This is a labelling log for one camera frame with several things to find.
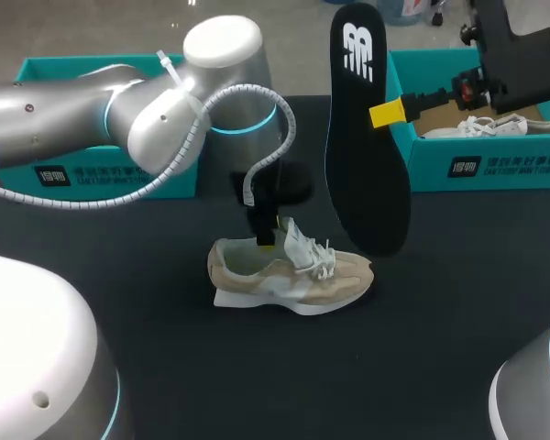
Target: black tablecloth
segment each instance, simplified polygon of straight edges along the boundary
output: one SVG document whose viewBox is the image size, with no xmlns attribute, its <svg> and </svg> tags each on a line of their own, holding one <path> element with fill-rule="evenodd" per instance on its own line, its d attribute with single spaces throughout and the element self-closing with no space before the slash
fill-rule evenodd
<svg viewBox="0 0 550 440">
<path fill-rule="evenodd" d="M 310 164 L 316 192 L 284 214 L 355 250 L 325 190 L 329 99 L 290 103 L 290 156 Z M 550 191 L 416 194 L 405 249 L 375 262 L 374 294 L 322 316 L 213 307 L 207 252 L 247 236 L 226 198 L 82 213 L 0 200 L 0 255 L 83 294 L 139 439 L 490 439 L 491 379 L 550 326 Z"/>
</svg>

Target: shoe box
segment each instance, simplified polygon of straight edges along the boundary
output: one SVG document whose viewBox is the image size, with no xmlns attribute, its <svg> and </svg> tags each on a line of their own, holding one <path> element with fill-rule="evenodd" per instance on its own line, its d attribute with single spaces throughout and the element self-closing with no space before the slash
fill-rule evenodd
<svg viewBox="0 0 550 440">
<path fill-rule="evenodd" d="M 170 55 L 174 63 L 181 55 Z M 28 58 L 16 81 L 70 80 L 111 64 L 128 64 L 149 76 L 164 72 L 159 58 L 151 55 L 112 55 L 98 57 Z M 54 159 L 0 170 L 0 185 L 37 197 L 60 200 L 99 200 L 121 196 L 151 182 L 121 148 L 99 146 Z M 169 179 L 149 199 L 195 196 L 197 163 Z"/>
<path fill-rule="evenodd" d="M 390 51 L 387 101 L 402 94 L 433 93 L 462 71 L 479 66 L 475 49 Z M 550 102 L 516 113 L 549 121 Z M 518 190 L 550 188 L 550 135 L 518 137 L 420 138 L 424 133 L 457 127 L 469 116 L 500 119 L 490 107 L 459 111 L 454 101 L 422 113 L 413 123 L 391 126 L 391 133 L 408 165 L 414 192 Z"/>
</svg>

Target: spiral cable wrap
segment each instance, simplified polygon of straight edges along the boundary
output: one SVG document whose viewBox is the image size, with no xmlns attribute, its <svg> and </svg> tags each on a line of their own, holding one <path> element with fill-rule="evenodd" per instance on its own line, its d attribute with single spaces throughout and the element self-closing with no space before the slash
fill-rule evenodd
<svg viewBox="0 0 550 440">
<path fill-rule="evenodd" d="M 287 136 L 281 146 L 269 154 L 265 159 L 257 162 L 253 165 L 247 172 L 243 182 L 243 200 L 246 206 L 254 206 L 255 198 L 252 191 L 252 180 L 255 174 L 263 168 L 269 166 L 275 160 L 279 159 L 283 154 L 285 154 L 290 147 L 292 146 L 293 141 L 295 140 L 295 135 L 297 132 L 295 115 L 293 114 L 292 108 L 289 104 L 277 93 L 273 92 L 271 89 L 262 87 L 256 84 L 237 84 L 230 87 L 226 87 L 224 90 L 221 90 L 214 95 L 212 95 L 206 103 L 203 105 L 202 114 L 207 116 L 210 111 L 223 99 L 227 98 L 232 94 L 239 93 L 251 93 L 259 94 L 269 98 L 274 102 L 285 114 L 287 119 Z M 91 202 L 72 202 L 56 199 L 46 199 L 42 197 L 35 197 L 28 194 L 23 194 L 22 192 L 14 192 L 7 190 L 5 188 L 0 188 L 0 197 L 10 200 L 12 202 L 17 202 L 21 204 L 30 204 L 33 206 L 43 206 L 46 208 L 53 209 L 63 209 L 63 210 L 90 210 L 90 209 L 104 209 L 104 208 L 113 208 L 123 204 L 130 204 L 135 202 L 144 196 L 152 193 L 157 190 L 163 183 L 165 183 L 169 177 L 173 176 L 175 170 L 178 169 L 183 158 L 186 156 L 187 152 L 190 149 L 190 146 L 198 134 L 198 129 L 201 125 L 200 117 L 196 117 L 193 121 L 192 128 L 188 133 L 183 145 L 181 146 L 179 152 L 169 164 L 169 166 L 159 174 L 153 181 L 143 186 L 142 188 L 133 191 L 129 194 L 122 195 L 116 198 L 104 199 Z"/>
</svg>

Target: new balance logo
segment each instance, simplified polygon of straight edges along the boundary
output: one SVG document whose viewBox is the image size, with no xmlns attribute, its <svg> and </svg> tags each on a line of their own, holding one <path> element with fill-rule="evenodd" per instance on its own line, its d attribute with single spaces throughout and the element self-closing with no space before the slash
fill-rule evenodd
<svg viewBox="0 0 550 440">
<path fill-rule="evenodd" d="M 373 41 L 366 27 L 356 28 L 352 23 L 343 27 L 345 68 L 373 82 Z"/>
</svg>

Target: white shoelace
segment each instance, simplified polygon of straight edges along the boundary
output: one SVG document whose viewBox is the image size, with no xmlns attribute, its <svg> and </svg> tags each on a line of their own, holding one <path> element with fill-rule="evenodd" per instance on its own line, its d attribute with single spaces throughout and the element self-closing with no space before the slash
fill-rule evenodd
<svg viewBox="0 0 550 440">
<path fill-rule="evenodd" d="M 318 277 L 318 280 L 323 281 L 334 277 L 334 269 L 336 268 L 336 251 L 328 247 L 318 245 L 314 238 L 309 239 L 308 251 L 313 260 L 313 265 L 309 268 L 298 269 L 297 273 L 311 272 L 311 275 Z"/>
<path fill-rule="evenodd" d="M 495 130 L 488 124 L 492 124 L 494 121 L 490 117 L 476 117 L 469 116 L 466 121 L 462 121 L 458 124 L 458 129 L 466 138 L 476 138 L 483 136 L 483 134 L 495 135 Z"/>
</svg>

